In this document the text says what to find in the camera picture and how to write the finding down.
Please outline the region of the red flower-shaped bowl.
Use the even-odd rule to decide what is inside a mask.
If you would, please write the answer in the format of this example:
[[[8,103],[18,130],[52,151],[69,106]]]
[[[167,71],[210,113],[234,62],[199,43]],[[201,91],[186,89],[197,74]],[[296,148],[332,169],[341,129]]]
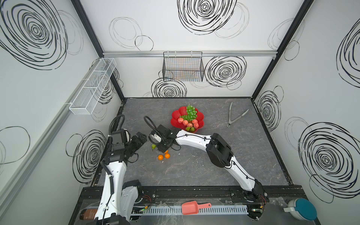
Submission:
[[[170,123],[176,128],[195,133],[204,126],[204,115],[192,105],[173,111]]]

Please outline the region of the green grape bunch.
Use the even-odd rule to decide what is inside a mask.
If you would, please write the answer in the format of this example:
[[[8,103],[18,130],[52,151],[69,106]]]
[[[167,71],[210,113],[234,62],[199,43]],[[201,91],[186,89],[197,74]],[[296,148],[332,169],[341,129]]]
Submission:
[[[192,105],[188,105],[185,108],[184,113],[181,113],[180,117],[183,118],[184,120],[187,120],[188,122],[192,122],[194,119],[197,118],[197,113],[198,111],[196,110],[196,108]]]

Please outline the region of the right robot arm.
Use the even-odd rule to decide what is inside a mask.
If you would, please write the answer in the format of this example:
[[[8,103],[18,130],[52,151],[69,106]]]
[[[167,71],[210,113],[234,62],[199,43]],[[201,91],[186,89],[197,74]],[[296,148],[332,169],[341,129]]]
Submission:
[[[214,133],[206,136],[179,128],[170,130],[159,125],[150,132],[149,139],[161,152],[167,151],[174,145],[179,147],[190,146],[206,152],[212,164],[226,169],[235,178],[247,201],[265,201],[265,191],[261,182],[240,165],[230,145],[219,134]]]

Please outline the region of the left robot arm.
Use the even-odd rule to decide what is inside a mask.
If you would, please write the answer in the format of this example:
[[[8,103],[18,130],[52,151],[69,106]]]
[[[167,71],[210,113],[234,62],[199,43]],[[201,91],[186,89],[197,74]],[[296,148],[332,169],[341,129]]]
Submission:
[[[147,142],[146,135],[134,136],[125,129],[112,132],[110,150],[100,161],[106,172],[98,210],[90,225],[129,225],[134,204],[142,199],[139,180],[124,183],[129,158]]]

